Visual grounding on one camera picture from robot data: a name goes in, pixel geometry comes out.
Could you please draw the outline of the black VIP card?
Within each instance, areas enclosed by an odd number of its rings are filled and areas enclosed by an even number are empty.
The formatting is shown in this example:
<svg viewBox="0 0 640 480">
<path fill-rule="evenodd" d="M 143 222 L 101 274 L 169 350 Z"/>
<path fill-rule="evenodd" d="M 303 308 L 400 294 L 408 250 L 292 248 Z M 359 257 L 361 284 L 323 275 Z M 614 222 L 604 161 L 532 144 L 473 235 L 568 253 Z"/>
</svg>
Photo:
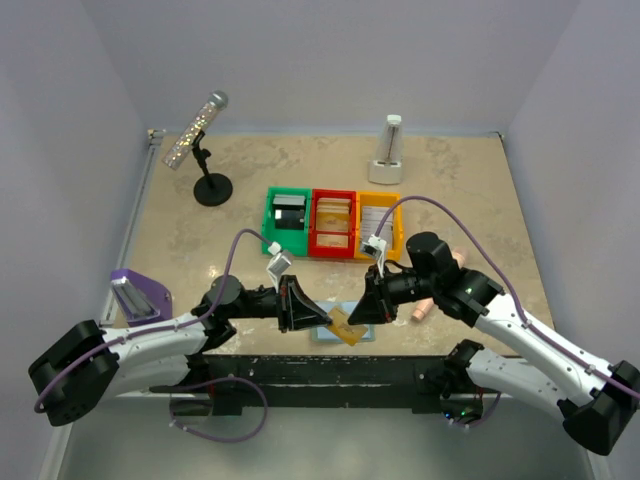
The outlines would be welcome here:
<svg viewBox="0 0 640 480">
<path fill-rule="evenodd" d="M 303 230 L 305 226 L 305 210 L 275 209 L 274 226 L 279 230 Z"/>
</svg>

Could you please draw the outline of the glitter silver microphone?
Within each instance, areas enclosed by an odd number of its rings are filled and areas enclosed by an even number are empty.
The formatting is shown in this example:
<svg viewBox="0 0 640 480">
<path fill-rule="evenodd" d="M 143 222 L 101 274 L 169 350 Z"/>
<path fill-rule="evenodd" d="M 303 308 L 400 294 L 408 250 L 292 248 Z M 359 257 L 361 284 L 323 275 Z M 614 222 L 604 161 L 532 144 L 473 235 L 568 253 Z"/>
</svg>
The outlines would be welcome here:
<svg viewBox="0 0 640 480">
<path fill-rule="evenodd" d="M 228 103 L 229 98 L 225 92 L 221 90 L 211 92 L 207 101 L 169 148 L 162 163 L 172 170 L 177 170 L 192 152 L 198 135 L 206 132 L 219 113 L 227 108 Z"/>
</svg>

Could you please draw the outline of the black microphone stand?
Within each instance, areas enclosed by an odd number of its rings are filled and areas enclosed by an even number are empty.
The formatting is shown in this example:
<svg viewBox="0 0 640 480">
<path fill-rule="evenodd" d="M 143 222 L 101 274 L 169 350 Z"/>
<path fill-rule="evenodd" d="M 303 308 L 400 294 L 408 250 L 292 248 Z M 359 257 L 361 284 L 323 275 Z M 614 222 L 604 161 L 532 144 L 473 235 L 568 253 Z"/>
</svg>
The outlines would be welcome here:
<svg viewBox="0 0 640 480">
<path fill-rule="evenodd" d="M 200 142 L 204 136 L 205 132 L 200 131 L 196 135 L 191 147 L 192 155 L 202 171 L 202 177 L 199 178 L 194 185 L 193 194 L 200 205 L 215 207 L 224 204 L 231 198 L 233 185 L 227 176 L 209 171 L 207 159 L 211 156 L 211 152 L 200 146 Z"/>
</svg>

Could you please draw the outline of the silver cards stack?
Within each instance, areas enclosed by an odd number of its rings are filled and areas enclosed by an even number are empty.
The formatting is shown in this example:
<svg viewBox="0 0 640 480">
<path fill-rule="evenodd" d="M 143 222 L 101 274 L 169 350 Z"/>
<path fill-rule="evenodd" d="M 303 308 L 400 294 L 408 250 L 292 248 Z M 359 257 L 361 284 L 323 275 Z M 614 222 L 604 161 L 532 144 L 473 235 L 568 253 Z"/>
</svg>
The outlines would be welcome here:
<svg viewBox="0 0 640 480">
<path fill-rule="evenodd" d="M 370 235 L 375 234 L 377 228 L 383 219 L 384 215 L 388 211 L 387 207 L 365 205 L 361 209 L 361 222 L 360 222 L 360 237 L 361 241 L 366 240 Z M 387 247 L 391 249 L 393 247 L 393 234 L 394 234 L 394 217 L 390 214 L 378 234 L 387 242 Z"/>
</svg>

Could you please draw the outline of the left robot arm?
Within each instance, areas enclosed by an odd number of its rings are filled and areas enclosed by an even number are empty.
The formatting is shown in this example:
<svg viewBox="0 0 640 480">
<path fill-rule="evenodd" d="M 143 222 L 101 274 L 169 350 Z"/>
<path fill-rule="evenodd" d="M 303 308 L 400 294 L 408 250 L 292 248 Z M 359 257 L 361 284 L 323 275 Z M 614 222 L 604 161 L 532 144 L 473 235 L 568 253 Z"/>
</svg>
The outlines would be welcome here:
<svg viewBox="0 0 640 480">
<path fill-rule="evenodd" d="M 28 368 L 38 394 L 34 410 L 64 426 L 110 395 L 173 385 L 195 392 L 208 369 L 192 357 L 226 343 L 237 332 L 232 320 L 247 318 L 274 318 L 283 333 L 331 323 L 293 275 L 253 290 L 232 275 L 221 276 L 198 306 L 178 317 L 120 329 L 94 320 L 74 325 Z"/>
</svg>

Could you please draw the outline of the white metronome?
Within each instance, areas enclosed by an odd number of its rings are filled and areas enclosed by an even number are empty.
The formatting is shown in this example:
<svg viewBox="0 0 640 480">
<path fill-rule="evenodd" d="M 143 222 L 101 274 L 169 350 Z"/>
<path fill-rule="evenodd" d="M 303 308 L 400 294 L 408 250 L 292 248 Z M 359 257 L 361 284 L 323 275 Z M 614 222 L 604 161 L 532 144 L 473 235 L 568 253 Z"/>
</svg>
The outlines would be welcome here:
<svg viewBox="0 0 640 480">
<path fill-rule="evenodd" d="M 379 185 L 398 185 L 403 176 L 402 117 L 386 117 L 376 151 L 369 161 L 368 180 Z"/>
</svg>

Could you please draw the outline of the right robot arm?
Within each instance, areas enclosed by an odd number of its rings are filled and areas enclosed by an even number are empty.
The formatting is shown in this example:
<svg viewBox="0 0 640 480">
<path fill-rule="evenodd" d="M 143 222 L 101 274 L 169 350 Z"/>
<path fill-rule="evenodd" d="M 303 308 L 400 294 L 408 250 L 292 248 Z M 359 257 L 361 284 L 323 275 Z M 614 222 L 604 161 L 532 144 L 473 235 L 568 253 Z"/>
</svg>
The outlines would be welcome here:
<svg viewBox="0 0 640 480">
<path fill-rule="evenodd" d="M 447 317 L 518 355 L 508 359 L 486 347 L 472 348 L 445 369 L 452 389 L 467 392 L 476 385 L 507 394 L 560 421 L 581 447 L 609 455 L 639 409 L 638 368 L 627 361 L 613 364 L 562 337 L 526 312 L 501 284 L 460 266 L 436 234 L 415 234 L 406 247 L 410 267 L 392 273 L 383 239 L 371 236 L 362 244 L 375 263 L 349 324 L 390 323 L 400 305 L 432 300 Z"/>
</svg>

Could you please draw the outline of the purple bracket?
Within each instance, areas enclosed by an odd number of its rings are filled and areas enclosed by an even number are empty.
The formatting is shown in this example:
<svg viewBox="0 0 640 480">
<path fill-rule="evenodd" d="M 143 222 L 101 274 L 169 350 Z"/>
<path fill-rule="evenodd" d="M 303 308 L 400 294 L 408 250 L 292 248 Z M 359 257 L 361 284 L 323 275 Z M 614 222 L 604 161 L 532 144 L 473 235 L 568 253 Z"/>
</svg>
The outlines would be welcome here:
<svg viewBox="0 0 640 480">
<path fill-rule="evenodd" d="M 170 291 L 161 283 L 131 269 L 111 272 L 110 288 L 129 327 L 173 317 Z"/>
</svg>

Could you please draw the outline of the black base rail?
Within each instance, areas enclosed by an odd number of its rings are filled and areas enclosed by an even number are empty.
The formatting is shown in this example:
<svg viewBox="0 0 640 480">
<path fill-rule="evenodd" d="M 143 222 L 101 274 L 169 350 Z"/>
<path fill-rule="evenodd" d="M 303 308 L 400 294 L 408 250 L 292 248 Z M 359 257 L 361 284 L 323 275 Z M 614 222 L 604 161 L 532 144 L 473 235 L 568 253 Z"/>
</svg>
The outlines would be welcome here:
<svg viewBox="0 0 640 480">
<path fill-rule="evenodd" d="M 472 383 L 463 366 L 478 345 L 449 355 L 221 355 L 188 360 L 186 377 L 156 393 L 193 394 L 214 415 L 245 407 L 406 409 L 480 416 L 495 391 Z"/>
</svg>

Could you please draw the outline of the gold VIP card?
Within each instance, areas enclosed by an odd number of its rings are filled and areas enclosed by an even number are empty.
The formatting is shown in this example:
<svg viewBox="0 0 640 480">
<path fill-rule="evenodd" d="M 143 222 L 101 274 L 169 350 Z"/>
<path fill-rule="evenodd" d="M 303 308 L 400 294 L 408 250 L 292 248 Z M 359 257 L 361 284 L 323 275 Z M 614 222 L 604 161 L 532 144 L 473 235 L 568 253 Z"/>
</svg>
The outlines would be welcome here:
<svg viewBox="0 0 640 480">
<path fill-rule="evenodd" d="M 349 246 L 348 235 L 338 234 L 318 234 L 316 237 L 318 247 L 327 248 L 347 248 Z"/>
<path fill-rule="evenodd" d="M 349 346 L 355 346 L 368 331 L 364 325 L 350 325 L 348 323 L 349 314 L 339 306 L 334 306 L 328 312 L 328 317 L 331 323 L 327 329 Z"/>
</svg>

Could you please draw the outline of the teal leather card holder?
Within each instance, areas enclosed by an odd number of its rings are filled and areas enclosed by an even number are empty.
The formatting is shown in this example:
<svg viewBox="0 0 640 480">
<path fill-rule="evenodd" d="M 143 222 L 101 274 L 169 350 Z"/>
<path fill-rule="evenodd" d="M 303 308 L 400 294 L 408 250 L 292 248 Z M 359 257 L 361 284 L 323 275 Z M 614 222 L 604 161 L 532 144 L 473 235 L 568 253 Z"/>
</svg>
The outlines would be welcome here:
<svg viewBox="0 0 640 480">
<path fill-rule="evenodd" d="M 340 307 L 346 313 L 350 314 L 355 306 L 356 301 L 317 301 L 316 304 L 325 312 L 329 312 L 334 307 Z M 367 325 L 367 330 L 361 337 L 360 342 L 373 342 L 375 340 L 375 331 L 373 325 Z M 330 332 L 326 327 L 316 327 L 311 330 L 311 339 L 318 343 L 342 343 L 334 333 Z"/>
</svg>

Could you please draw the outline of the red plastic bin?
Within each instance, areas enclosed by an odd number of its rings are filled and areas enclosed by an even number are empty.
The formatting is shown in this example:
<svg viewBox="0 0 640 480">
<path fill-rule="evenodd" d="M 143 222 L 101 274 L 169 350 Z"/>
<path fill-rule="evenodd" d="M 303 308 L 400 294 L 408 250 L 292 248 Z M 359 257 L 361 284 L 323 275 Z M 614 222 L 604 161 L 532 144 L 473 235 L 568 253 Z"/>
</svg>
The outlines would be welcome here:
<svg viewBox="0 0 640 480">
<path fill-rule="evenodd" d="M 347 198 L 351 200 L 351 227 L 346 233 L 318 231 L 315 227 L 316 203 L 320 198 Z M 356 224 L 356 192 L 350 190 L 313 189 L 311 200 L 311 217 L 309 227 L 308 253 L 311 257 L 323 258 L 352 258 L 355 249 L 355 224 Z M 318 234 L 338 234 L 349 236 L 349 246 L 347 248 L 327 248 L 316 245 Z"/>
</svg>

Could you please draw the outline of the pink microphone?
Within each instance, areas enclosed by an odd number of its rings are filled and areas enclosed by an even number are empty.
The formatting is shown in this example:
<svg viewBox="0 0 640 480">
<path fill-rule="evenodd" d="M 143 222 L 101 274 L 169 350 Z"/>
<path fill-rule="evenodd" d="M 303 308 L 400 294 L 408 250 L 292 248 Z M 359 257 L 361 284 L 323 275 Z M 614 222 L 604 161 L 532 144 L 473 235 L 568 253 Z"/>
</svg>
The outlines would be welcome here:
<svg viewBox="0 0 640 480">
<path fill-rule="evenodd" d="M 463 247 L 456 247 L 452 251 L 452 257 L 459 267 L 463 267 L 468 257 L 468 251 Z M 434 305 L 435 303 L 432 298 L 426 298 L 419 301 L 411 314 L 410 320 L 415 323 L 422 322 Z"/>
</svg>

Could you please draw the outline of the yellow plastic bin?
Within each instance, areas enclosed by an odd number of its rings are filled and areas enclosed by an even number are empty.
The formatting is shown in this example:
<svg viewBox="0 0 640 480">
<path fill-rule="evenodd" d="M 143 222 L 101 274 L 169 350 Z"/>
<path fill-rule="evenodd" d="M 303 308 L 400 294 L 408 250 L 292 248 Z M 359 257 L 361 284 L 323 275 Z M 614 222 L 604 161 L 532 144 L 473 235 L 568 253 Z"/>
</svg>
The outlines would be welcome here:
<svg viewBox="0 0 640 480">
<path fill-rule="evenodd" d="M 356 192 L 356 224 L 354 257 L 368 260 L 361 251 L 362 243 L 373 235 L 389 208 L 400 199 L 399 193 Z M 387 258 L 399 261 L 404 248 L 404 224 L 402 207 L 396 207 L 386 218 L 380 237 L 387 242 Z"/>
</svg>

